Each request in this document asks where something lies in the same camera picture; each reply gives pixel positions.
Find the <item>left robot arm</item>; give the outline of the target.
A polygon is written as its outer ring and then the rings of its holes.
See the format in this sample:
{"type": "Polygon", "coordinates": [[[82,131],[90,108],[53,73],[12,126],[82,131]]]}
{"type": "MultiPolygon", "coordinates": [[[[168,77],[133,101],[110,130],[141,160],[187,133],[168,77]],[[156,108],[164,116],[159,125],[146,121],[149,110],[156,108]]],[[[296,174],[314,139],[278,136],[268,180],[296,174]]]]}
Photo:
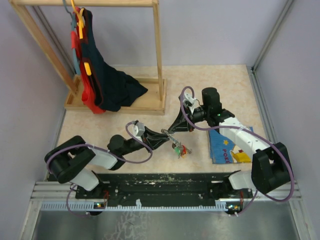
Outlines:
{"type": "Polygon", "coordinates": [[[142,164],[151,159],[153,151],[168,142],[168,135],[150,130],[140,123],[135,124],[130,139],[116,134],[111,137],[107,148],[90,145],[76,135],[60,146],[51,150],[44,157],[48,171],[60,184],[70,182],[84,188],[88,195],[97,199],[103,195],[104,186],[88,165],[100,166],[115,171],[124,163],[142,164]],[[146,149],[146,160],[133,161],[124,159],[125,155],[146,149]]]}

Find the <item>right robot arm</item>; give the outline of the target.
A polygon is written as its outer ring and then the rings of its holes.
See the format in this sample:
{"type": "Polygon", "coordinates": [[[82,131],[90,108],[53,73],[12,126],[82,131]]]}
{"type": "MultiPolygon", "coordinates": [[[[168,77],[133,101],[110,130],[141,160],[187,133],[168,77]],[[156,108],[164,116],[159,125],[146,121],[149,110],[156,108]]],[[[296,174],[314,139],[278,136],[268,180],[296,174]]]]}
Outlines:
{"type": "Polygon", "coordinates": [[[251,160],[251,170],[237,171],[228,177],[223,192],[229,198],[235,198],[241,189],[255,189],[265,196],[269,192],[290,183],[290,194],[295,188],[294,175],[286,146],[271,143],[267,139],[244,126],[233,113],[222,107],[216,88],[207,87],[201,91],[202,104],[196,107],[195,93],[187,93],[192,87],[186,86],[178,97],[179,114],[169,127],[169,133],[191,132],[199,130],[197,123],[207,122],[206,131],[215,130],[228,138],[251,160]]]}

